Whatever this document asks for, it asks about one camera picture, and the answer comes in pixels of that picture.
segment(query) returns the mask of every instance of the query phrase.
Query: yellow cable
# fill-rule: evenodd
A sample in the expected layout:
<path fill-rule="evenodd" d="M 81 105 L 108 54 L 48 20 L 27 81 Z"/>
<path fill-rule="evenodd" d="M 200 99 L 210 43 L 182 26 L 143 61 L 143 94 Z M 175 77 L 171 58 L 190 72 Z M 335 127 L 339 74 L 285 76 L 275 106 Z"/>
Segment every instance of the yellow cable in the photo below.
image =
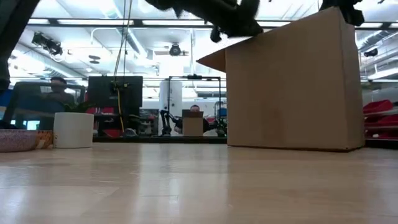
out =
<path fill-rule="evenodd" d="M 122 112 L 121 112 L 122 110 L 121 110 L 121 107 L 120 107 L 120 91 L 119 91 L 118 87 L 116 87 L 116 90 L 118 91 L 119 118 L 120 118 L 120 123 L 122 125 L 122 131 L 123 131 L 123 134 L 124 134 L 124 124 L 123 124 L 123 118 L 122 118 Z"/>

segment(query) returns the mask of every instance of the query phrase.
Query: light wood floor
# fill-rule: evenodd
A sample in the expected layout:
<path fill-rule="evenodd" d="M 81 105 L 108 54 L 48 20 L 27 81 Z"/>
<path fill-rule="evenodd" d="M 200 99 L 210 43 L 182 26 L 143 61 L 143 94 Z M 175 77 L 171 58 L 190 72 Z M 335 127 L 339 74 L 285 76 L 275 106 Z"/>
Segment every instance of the light wood floor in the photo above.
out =
<path fill-rule="evenodd" d="M 398 151 L 96 144 L 0 154 L 0 223 L 398 223 Z"/>

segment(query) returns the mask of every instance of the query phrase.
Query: monitor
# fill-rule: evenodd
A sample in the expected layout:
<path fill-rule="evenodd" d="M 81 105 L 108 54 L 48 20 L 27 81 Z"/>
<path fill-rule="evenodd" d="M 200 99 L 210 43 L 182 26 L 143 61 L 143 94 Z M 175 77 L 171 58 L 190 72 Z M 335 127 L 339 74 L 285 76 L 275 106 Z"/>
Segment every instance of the monitor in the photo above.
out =
<path fill-rule="evenodd" d="M 118 94 L 111 90 L 114 77 L 89 77 L 88 79 L 88 101 L 94 103 L 96 107 L 117 107 Z M 140 108 L 142 106 L 142 84 L 141 76 L 117 77 L 118 85 L 127 84 L 124 88 L 125 108 Z"/>

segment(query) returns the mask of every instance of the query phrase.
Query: cardboard box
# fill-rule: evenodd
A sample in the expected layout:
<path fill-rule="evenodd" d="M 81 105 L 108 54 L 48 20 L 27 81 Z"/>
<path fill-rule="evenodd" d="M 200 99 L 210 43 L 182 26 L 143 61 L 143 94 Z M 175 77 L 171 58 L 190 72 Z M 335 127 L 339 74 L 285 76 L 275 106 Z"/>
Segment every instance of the cardboard box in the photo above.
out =
<path fill-rule="evenodd" d="M 182 111 L 182 134 L 186 137 L 203 136 L 203 112 Z"/>
<path fill-rule="evenodd" d="M 230 146 L 342 150 L 364 145 L 354 27 L 337 8 L 219 50 Z"/>

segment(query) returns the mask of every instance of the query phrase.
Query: man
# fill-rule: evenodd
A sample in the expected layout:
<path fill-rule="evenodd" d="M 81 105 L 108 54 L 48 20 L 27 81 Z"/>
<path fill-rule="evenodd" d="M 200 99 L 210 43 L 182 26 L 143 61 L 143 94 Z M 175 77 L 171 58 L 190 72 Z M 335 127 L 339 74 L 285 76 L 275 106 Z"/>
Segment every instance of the man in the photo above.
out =
<path fill-rule="evenodd" d="M 51 86 L 51 93 L 47 93 L 46 97 L 52 100 L 57 100 L 63 104 L 74 104 L 75 97 L 72 94 L 65 93 L 67 89 L 65 85 L 67 85 L 67 81 L 62 77 L 52 77 L 51 84 L 56 84 L 55 86 Z"/>
<path fill-rule="evenodd" d="M 200 107 L 198 105 L 192 105 L 191 108 L 190 108 L 190 111 L 192 111 L 192 112 L 200 112 Z M 212 129 L 213 129 L 213 127 L 211 127 L 209 125 L 209 122 L 205 118 L 203 118 L 203 132 L 205 133 L 205 132 L 210 131 Z M 179 133 L 179 134 L 182 134 L 182 120 L 180 120 L 178 123 L 175 124 L 174 131 Z"/>
<path fill-rule="evenodd" d="M 200 107 L 198 105 L 192 105 L 190 111 L 200 112 Z"/>

